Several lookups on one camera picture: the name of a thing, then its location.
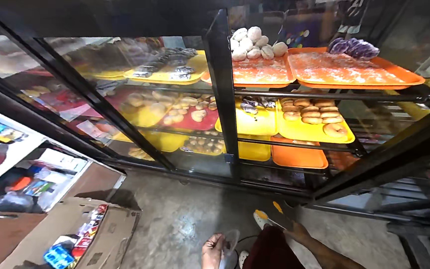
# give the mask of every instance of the red pants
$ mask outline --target red pants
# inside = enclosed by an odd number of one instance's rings
[[[304,269],[285,240],[283,231],[274,226],[263,229],[253,244],[243,269]]]

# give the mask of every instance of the black metal frame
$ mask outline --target black metal frame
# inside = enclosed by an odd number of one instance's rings
[[[410,87],[407,90],[399,91],[399,95],[382,95],[379,93],[367,93],[363,90],[332,89],[327,94],[314,93],[297,93],[275,91],[251,91],[234,89],[232,76],[232,62],[229,49],[230,29],[228,26],[227,10],[224,3],[214,1],[207,7],[201,7],[200,3],[196,4],[193,10],[203,10],[196,16],[189,10],[184,10],[177,6],[175,2],[149,3],[147,6],[140,7],[133,1],[121,0],[117,3],[107,3],[102,0],[95,0],[91,5],[75,5],[75,11],[65,14],[55,12],[54,16],[48,16],[47,11],[43,14],[34,14],[27,21],[21,20],[20,16],[29,16],[30,10],[27,6],[34,4],[35,8],[41,7],[41,3],[27,0],[27,5],[18,3],[24,7],[15,7],[12,14],[0,12],[0,31],[12,40],[17,46],[29,54],[33,59],[39,62],[54,77],[65,83],[69,89],[81,95],[89,105],[91,105],[99,114],[101,114],[112,125],[116,126],[132,142],[141,147],[145,152],[157,160],[158,163],[144,163],[139,160],[118,156],[111,152],[106,152],[112,159],[100,159],[102,162],[118,164],[125,167],[143,167],[166,171],[176,175],[198,177],[201,180],[214,180],[220,184],[234,184],[255,189],[265,189],[270,192],[284,192],[287,195],[299,196],[306,198],[304,201],[310,202],[311,207],[322,207],[324,202],[348,195],[359,190],[366,189],[370,186],[378,186],[382,182],[394,180],[408,171],[416,168],[416,165],[423,162],[426,156],[430,155],[430,114],[421,121],[411,125],[406,130],[399,133],[393,139],[379,146],[376,150],[367,153],[358,139],[354,143],[347,144],[346,147],[324,143],[320,146],[290,144],[272,141],[263,141],[247,138],[238,138],[236,129],[235,116],[235,96],[266,96],[266,97],[293,97],[293,98],[311,98],[311,99],[335,99],[339,100],[362,100],[362,101],[409,101],[424,104],[430,107],[430,88],[425,85]],[[63,3],[50,3],[48,6],[69,7],[70,1]],[[214,11],[206,12],[211,7]],[[114,16],[122,16],[127,19],[126,25],[119,25],[115,28],[112,24]],[[143,23],[145,19],[157,21],[156,24]],[[44,29],[42,25],[36,25],[38,21],[48,27]],[[61,22],[61,25],[52,25],[53,21]],[[206,48],[206,57],[209,65],[209,71],[212,78],[213,90],[189,89],[189,88],[150,88],[162,89],[175,92],[197,92],[212,93],[217,99],[219,117],[223,129],[223,138],[226,145],[227,153],[226,162],[229,163],[232,178],[220,178],[212,175],[201,175],[198,173],[182,171],[177,169],[160,151],[155,149],[140,133],[139,130],[152,130],[158,132],[167,132],[172,134],[190,135],[181,131],[170,128],[137,128],[131,125],[114,107],[110,105],[95,89],[74,69],[62,56],[49,46],[44,37],[54,36],[162,36],[162,35],[201,35]],[[0,91],[9,96],[9,85],[6,85],[0,79]],[[57,124],[56,119],[48,119],[53,124]],[[199,135],[207,138],[217,138],[211,135]],[[287,169],[313,177],[329,177],[328,170],[313,171],[313,169],[285,168],[266,166],[262,162],[254,162],[239,159],[238,142],[294,146],[301,148],[313,148],[329,151],[343,151],[361,156],[361,160],[354,163],[346,171],[342,171],[330,177],[329,180],[319,184],[312,184],[314,189],[300,190],[295,187],[279,186],[273,183],[261,183],[240,178],[240,166],[253,165],[267,168]]]

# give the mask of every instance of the white sneaker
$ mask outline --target white sneaker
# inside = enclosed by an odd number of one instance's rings
[[[244,250],[242,251],[242,253],[240,253],[240,257],[238,257],[238,265],[240,266],[240,269],[243,268],[243,263],[245,262],[245,260],[248,257],[248,251]]]
[[[253,212],[253,217],[257,221],[258,226],[260,226],[260,229],[262,229],[262,230],[263,230],[263,227],[265,226],[265,224],[268,223],[269,225],[271,225],[269,220],[264,220],[264,219],[260,218],[260,216],[258,216],[258,214],[256,212]]]

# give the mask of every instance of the plastic bag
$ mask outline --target plastic bag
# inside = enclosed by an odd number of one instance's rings
[[[0,211],[29,213],[33,208],[33,204],[31,196],[9,192],[0,198]]]

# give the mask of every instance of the orange tray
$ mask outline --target orange tray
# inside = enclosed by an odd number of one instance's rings
[[[296,80],[288,62],[288,54],[272,60],[246,59],[232,62],[232,66],[233,84],[236,87],[283,88]],[[286,76],[281,72],[283,68],[286,69]],[[212,84],[208,71],[200,79]]]
[[[291,48],[288,49],[289,55],[301,54],[301,53],[323,53],[326,52],[326,47],[306,47],[306,48]],[[393,74],[397,78],[404,82],[379,82],[379,83],[356,83],[356,82],[338,82],[332,79],[330,74],[326,74],[324,82],[316,82],[308,79],[300,79],[297,77],[300,84],[312,88],[336,88],[336,89],[405,89],[412,85],[419,85],[425,82],[425,79],[419,75],[416,75],[409,70],[399,67],[383,58],[375,57],[370,60],[371,63],[378,65],[380,68],[386,70],[388,73]],[[290,60],[290,66],[293,74],[296,74],[296,63]]]
[[[272,141],[292,143],[292,139],[271,137]],[[328,160],[323,150],[301,148],[293,146],[272,145],[271,156],[273,162],[279,166],[324,169],[328,167]]]

